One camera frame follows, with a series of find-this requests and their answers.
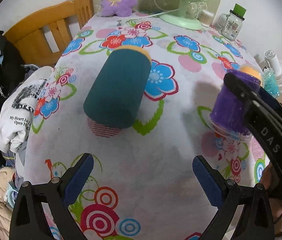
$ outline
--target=beige wallpaper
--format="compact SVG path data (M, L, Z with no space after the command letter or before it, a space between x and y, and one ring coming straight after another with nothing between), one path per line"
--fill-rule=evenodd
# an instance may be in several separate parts
M148 11L148 12L157 12L160 9L155 5L154 0L138 0L137 10L139 11ZM188 14L193 17L202 9L207 9L210 12L216 13L221 0L210 0L207 2L200 3L190 3L188 7ZM95 12L99 12L101 10L101 0L93 0ZM162 9L175 9L179 6L179 0L156 0L158 6Z

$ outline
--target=purple cup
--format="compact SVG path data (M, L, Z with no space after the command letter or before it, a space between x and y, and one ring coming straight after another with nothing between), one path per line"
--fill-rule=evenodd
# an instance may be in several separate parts
M259 94L261 81L256 77L234 69L229 69L227 73L236 75L254 92ZM211 121L221 130L248 136L251 132L245 126L243 117L243 103L224 85L210 114Z

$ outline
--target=teal cylinder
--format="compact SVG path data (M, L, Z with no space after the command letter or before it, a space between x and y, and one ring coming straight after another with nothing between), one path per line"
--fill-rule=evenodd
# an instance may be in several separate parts
M129 46L113 51L84 101L84 112L93 121L108 127L131 127L150 71L151 61L145 50Z

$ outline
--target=plastic cup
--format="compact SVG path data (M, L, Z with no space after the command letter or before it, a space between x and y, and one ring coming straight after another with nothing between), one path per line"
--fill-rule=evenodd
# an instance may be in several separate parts
M227 73L236 75L254 92L259 93L261 81L256 77L234 69L228 70ZM251 132L245 126L243 117L243 103L224 85L210 114L214 131L235 140L251 139Z

